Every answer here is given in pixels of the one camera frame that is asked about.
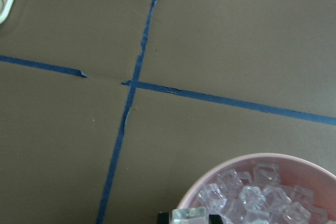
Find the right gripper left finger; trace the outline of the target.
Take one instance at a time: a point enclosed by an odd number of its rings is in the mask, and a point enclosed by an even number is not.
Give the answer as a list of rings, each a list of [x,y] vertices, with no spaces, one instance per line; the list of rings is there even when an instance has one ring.
[[[157,214],[156,224],[170,224],[171,223],[171,213],[170,212],[159,212]]]

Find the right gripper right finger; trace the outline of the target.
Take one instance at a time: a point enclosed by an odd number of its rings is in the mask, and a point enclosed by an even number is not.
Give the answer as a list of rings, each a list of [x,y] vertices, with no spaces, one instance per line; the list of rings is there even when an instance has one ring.
[[[224,224],[224,221],[220,215],[209,215],[208,223],[209,224]]]

